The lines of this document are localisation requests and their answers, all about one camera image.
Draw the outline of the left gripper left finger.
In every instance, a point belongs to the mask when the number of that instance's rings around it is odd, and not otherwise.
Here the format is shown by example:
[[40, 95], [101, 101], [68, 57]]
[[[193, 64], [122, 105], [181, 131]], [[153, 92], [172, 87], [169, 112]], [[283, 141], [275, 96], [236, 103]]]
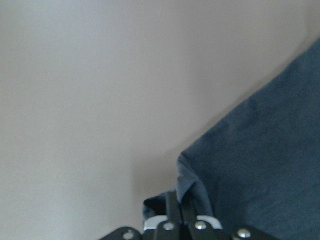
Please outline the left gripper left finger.
[[157, 224], [153, 240], [179, 240], [181, 212], [175, 191], [165, 194], [166, 220]]

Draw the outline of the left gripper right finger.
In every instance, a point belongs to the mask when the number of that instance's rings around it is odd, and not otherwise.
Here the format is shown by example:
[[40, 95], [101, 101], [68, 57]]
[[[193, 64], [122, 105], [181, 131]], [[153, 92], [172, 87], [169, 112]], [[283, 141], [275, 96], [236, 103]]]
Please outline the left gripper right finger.
[[220, 222], [215, 217], [199, 215], [195, 204], [190, 198], [182, 200], [181, 213], [184, 225], [192, 240], [225, 239]]

